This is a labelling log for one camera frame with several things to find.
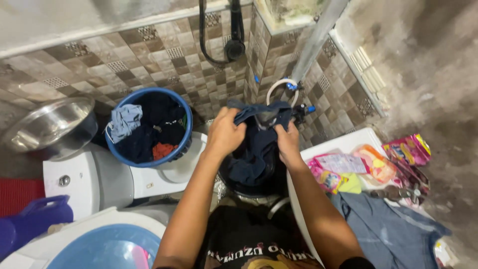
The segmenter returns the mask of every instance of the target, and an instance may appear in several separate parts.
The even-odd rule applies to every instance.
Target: metal bowl
[[[1,143],[40,160],[68,157],[91,141],[98,130],[89,97],[63,98],[30,112],[8,129]]]

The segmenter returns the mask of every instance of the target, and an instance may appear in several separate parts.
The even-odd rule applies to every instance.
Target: hand
[[[277,145],[279,146],[279,158],[287,168],[304,164],[299,150],[299,131],[294,123],[289,122],[287,132],[282,125],[274,126],[277,133]]]
[[[205,151],[223,159],[239,147],[246,136],[246,124],[234,124],[239,111],[237,108],[221,108],[209,128]]]

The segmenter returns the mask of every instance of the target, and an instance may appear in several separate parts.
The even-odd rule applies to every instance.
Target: black t-shirt
[[[310,254],[293,218],[267,219],[260,208],[220,206],[209,217],[197,269],[323,269]],[[364,258],[340,269],[374,269]]]

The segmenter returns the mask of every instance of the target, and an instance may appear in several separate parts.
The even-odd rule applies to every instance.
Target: red mat
[[[44,197],[41,179],[0,179],[0,218],[18,214],[32,200]]]

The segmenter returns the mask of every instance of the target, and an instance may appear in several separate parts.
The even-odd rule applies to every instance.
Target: person
[[[233,123],[238,111],[223,107],[210,126],[206,148],[164,232],[153,269],[323,268],[287,227],[232,206],[219,206],[209,216],[219,165],[245,137],[245,123]],[[302,160],[294,124],[289,123],[287,131],[281,125],[274,128],[280,160],[291,175],[307,230],[325,268],[374,269]]]

